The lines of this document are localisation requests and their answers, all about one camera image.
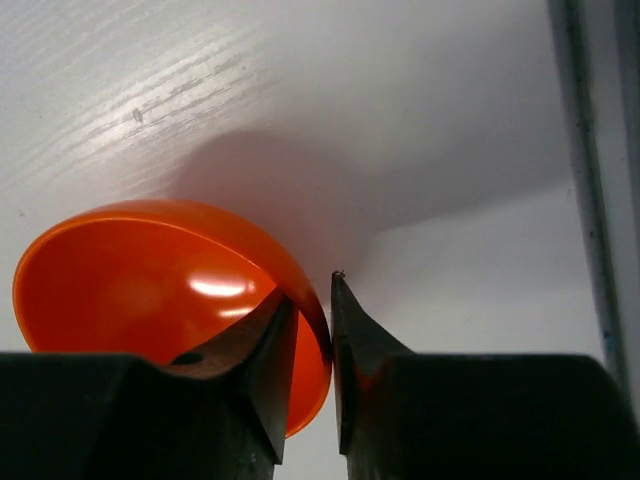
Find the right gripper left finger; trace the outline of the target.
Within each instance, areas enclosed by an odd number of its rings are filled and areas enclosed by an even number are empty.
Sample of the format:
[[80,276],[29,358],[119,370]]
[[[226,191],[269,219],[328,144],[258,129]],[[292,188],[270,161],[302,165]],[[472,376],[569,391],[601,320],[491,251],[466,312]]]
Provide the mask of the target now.
[[5,479],[269,479],[284,456],[298,312],[272,291],[171,364],[1,357]]

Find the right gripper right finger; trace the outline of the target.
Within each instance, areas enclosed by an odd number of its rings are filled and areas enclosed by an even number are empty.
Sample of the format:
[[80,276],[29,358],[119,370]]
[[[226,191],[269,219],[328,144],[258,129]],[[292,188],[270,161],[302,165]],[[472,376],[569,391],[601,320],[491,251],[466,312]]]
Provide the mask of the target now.
[[425,354],[331,284],[339,451],[352,479],[635,479],[639,429],[582,355]]

